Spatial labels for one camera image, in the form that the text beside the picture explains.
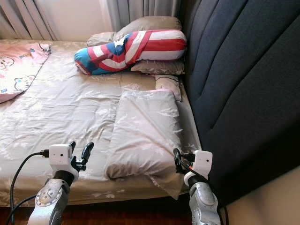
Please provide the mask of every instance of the bedsheet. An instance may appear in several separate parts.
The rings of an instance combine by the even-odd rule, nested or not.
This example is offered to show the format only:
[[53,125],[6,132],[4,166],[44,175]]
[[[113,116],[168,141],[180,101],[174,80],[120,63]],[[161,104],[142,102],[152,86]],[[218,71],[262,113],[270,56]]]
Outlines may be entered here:
[[[27,40],[1,40],[2,43],[33,43]],[[87,76],[74,64],[74,53],[86,43],[43,42],[52,44],[52,54],[40,69],[30,88],[0,104],[0,206],[9,205],[13,175],[24,158],[52,144],[76,141],[74,154],[93,141],[95,147],[72,184],[69,204],[98,203],[167,196],[143,175],[109,180],[103,176],[116,107],[127,90],[153,90],[155,80],[138,72]],[[184,151],[200,148],[195,123],[183,85],[182,102],[177,102],[183,128]],[[15,202],[36,194],[52,177],[49,161],[32,157],[15,184]]]

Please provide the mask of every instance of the black cable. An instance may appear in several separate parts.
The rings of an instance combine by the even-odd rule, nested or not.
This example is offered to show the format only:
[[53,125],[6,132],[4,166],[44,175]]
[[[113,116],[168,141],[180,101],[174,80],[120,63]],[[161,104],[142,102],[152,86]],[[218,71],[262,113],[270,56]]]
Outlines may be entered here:
[[11,186],[10,186],[10,210],[12,212],[12,216],[11,216],[11,224],[14,225],[15,224],[15,217],[14,217],[14,185],[15,185],[15,180],[17,179],[17,176],[19,175],[20,170],[22,169],[22,167],[24,166],[24,164],[26,163],[26,161],[32,157],[32,156],[36,156],[36,155],[43,155],[44,153],[41,152],[36,152],[33,153],[29,156],[27,156],[24,161],[21,163],[21,165],[19,166],[19,169],[17,170],[17,172],[15,173],[15,176],[13,178],[13,181],[11,182]]
[[6,219],[5,225],[8,225],[8,224],[9,224],[10,218],[13,216],[14,212],[16,211],[16,209],[17,209],[20,205],[22,205],[23,203],[25,203],[25,202],[27,202],[27,201],[29,201],[29,200],[35,198],[36,196],[37,196],[37,195],[33,195],[33,196],[29,197],[29,198],[24,199],[24,200],[21,201],[19,204],[17,204],[17,205],[13,208],[13,210],[11,210],[9,216],[8,216],[7,219]]
[[[189,168],[188,166],[186,166],[186,165],[182,162],[182,160],[181,160],[180,158],[177,158],[177,159],[179,160],[180,164],[181,164],[185,169],[189,170],[190,172],[194,173],[195,175],[197,175],[197,176],[203,178],[204,180],[206,180],[206,182],[209,184],[209,186],[210,186],[211,189],[213,190],[213,192],[214,192],[216,198],[218,199],[220,205],[223,206],[224,211],[225,211],[225,221],[226,221],[226,225],[229,225],[229,217],[228,217],[228,211],[227,211],[227,208],[226,208],[226,206],[221,202],[220,198],[218,198],[217,190],[214,188],[214,186],[210,183],[210,181],[209,181],[208,179],[206,179],[205,177],[203,177],[202,175],[200,175],[199,173],[197,173],[195,170],[192,170],[191,168]],[[224,225],[223,219],[222,219],[222,216],[221,216],[220,213],[219,213],[219,216],[220,216],[221,224]]]

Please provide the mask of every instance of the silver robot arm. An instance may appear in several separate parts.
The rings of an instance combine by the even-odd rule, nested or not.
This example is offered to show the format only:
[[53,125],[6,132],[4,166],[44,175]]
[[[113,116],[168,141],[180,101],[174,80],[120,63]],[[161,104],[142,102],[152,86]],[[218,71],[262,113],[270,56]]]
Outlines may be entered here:
[[35,208],[28,225],[60,225],[62,213],[68,203],[70,186],[79,177],[79,171],[86,169],[90,151],[94,143],[88,143],[82,151],[81,159],[72,156],[75,142],[55,144],[49,148],[49,162],[53,169],[53,178],[35,198]]
[[[183,169],[181,158],[185,158],[190,164],[189,168],[200,176]],[[184,182],[190,188],[189,206],[192,211],[192,224],[221,225],[217,212],[218,200],[206,182],[211,169],[212,153],[196,150],[194,154],[182,155],[178,149],[174,149],[174,160],[177,173],[185,174]]]

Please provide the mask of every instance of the pillowcase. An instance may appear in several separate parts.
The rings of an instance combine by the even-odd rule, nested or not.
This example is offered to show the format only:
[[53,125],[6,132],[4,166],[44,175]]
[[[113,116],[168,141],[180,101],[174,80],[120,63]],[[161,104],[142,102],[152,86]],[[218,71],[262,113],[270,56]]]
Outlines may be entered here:
[[182,26],[176,17],[172,16],[145,16],[138,18],[122,28],[118,33],[103,32],[92,35],[87,46],[105,45],[107,43],[118,41],[125,35],[139,30],[181,30]]
[[181,60],[176,61],[157,61],[157,60],[141,60],[137,62],[131,71],[140,71],[146,74],[166,74],[181,75],[183,74],[184,64]]
[[119,41],[78,50],[75,62],[88,75],[117,72],[140,60],[180,59],[186,41],[180,30],[135,31]]
[[176,17],[172,16],[144,16],[132,21],[115,35],[120,40],[125,35],[138,30],[181,30],[182,26]]
[[172,75],[155,75],[155,89],[169,89],[176,101],[181,101],[178,77]]
[[94,34],[90,36],[86,45],[88,47],[97,46],[97,45],[105,45],[107,43],[114,41],[114,36],[116,32],[103,32],[100,34]]
[[121,95],[104,177],[146,175],[177,198],[182,178],[176,173],[173,149],[181,146],[182,129],[169,91],[128,90]]

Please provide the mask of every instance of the dark gray headboard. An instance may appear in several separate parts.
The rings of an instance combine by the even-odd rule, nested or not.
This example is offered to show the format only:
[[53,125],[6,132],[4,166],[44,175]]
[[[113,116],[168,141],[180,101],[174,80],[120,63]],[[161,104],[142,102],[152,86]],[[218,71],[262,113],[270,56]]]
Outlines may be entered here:
[[185,87],[226,203],[300,165],[300,0],[183,0]]

